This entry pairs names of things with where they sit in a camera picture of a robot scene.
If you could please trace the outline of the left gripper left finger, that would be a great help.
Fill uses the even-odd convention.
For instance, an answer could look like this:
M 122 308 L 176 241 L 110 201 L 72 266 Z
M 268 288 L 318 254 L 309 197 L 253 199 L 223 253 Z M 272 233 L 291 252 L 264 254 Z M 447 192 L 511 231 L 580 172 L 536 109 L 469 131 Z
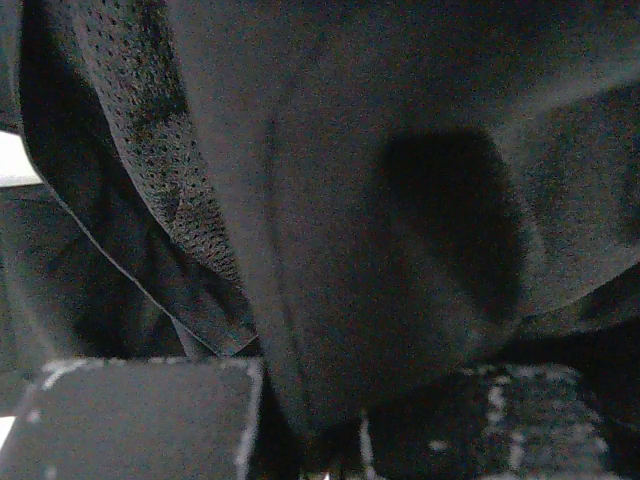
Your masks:
M 256 359 L 73 359 L 28 387 L 1 449 L 4 479 L 246 479 Z

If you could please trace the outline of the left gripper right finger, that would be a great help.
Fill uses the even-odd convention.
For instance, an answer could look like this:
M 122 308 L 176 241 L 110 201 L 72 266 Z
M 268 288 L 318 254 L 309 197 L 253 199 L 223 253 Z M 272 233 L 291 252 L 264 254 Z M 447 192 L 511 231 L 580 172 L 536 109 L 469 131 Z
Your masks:
M 367 479 L 612 479 L 579 374 L 486 365 L 364 416 Z

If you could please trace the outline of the black cloth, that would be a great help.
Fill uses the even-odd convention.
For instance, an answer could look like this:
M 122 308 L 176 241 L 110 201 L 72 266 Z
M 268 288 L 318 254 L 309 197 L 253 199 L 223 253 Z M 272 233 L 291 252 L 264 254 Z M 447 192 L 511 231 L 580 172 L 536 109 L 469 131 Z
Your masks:
M 5 1 L 1 410 L 73 359 L 256 359 L 246 479 L 364 416 L 576 371 L 639 475 L 635 1 Z

